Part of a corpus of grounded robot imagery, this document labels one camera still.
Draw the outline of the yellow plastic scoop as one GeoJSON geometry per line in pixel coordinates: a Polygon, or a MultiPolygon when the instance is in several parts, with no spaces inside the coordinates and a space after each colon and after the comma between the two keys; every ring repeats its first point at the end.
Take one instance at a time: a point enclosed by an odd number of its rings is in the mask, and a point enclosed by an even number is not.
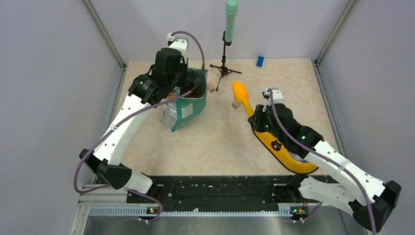
{"type": "Polygon", "coordinates": [[[251,117],[254,114],[254,110],[249,103],[249,94],[245,86],[240,81],[233,81],[231,87],[234,101],[240,103],[244,107],[248,117],[251,117]]]}

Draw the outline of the green pet food bag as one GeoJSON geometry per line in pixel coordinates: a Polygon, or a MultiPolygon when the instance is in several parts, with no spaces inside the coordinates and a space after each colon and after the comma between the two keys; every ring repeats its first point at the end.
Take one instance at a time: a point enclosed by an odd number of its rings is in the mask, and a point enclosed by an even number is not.
{"type": "Polygon", "coordinates": [[[163,106],[161,122],[165,128],[174,132],[183,128],[190,121],[199,116],[207,104],[207,74],[204,70],[202,79],[197,89],[205,90],[205,95],[201,98],[181,98],[163,106]]]}

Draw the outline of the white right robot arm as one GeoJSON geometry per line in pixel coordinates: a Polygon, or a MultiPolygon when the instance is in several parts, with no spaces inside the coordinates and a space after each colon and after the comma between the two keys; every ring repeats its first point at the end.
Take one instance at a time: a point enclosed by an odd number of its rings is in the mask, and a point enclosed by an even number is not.
{"type": "Polygon", "coordinates": [[[378,233],[395,209],[402,187],[369,175],[335,150],[313,128],[302,125],[282,103],[257,105],[248,123],[255,132],[270,134],[285,149],[323,169],[337,184],[297,174],[287,188],[294,202],[313,199],[340,209],[365,229],[378,233]]]}

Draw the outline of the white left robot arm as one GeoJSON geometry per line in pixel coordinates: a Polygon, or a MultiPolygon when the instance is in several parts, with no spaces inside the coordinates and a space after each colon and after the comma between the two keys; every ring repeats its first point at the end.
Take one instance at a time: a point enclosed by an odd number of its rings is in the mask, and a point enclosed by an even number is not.
{"type": "Polygon", "coordinates": [[[132,137],[157,104],[186,79],[187,59],[175,48],[162,48],[147,73],[136,77],[118,114],[95,147],[84,149],[85,164],[114,189],[135,190],[144,202],[157,196],[153,181],[122,163],[132,137]]]}

